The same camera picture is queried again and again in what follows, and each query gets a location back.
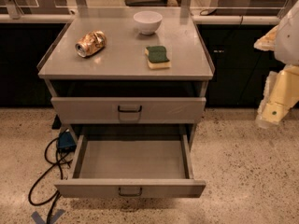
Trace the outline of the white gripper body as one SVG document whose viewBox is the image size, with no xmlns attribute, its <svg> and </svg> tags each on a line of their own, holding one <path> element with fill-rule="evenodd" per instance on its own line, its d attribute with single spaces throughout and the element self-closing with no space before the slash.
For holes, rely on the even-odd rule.
<svg viewBox="0 0 299 224">
<path fill-rule="evenodd" d="M 299 1 L 278 25 L 274 53 L 285 64 L 299 64 Z"/>
</svg>

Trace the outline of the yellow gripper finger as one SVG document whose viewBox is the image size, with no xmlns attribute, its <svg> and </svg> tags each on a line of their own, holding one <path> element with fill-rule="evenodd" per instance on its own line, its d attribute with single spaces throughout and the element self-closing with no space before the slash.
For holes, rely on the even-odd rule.
<svg viewBox="0 0 299 224">
<path fill-rule="evenodd" d="M 262 51 L 274 51 L 276 46 L 278 26 L 273 27 L 266 35 L 259 38 L 253 45 Z"/>
<path fill-rule="evenodd" d="M 279 123 L 299 102 L 299 66 L 286 65 L 283 70 L 271 71 L 266 79 L 256 123 L 269 128 Z"/>
</svg>

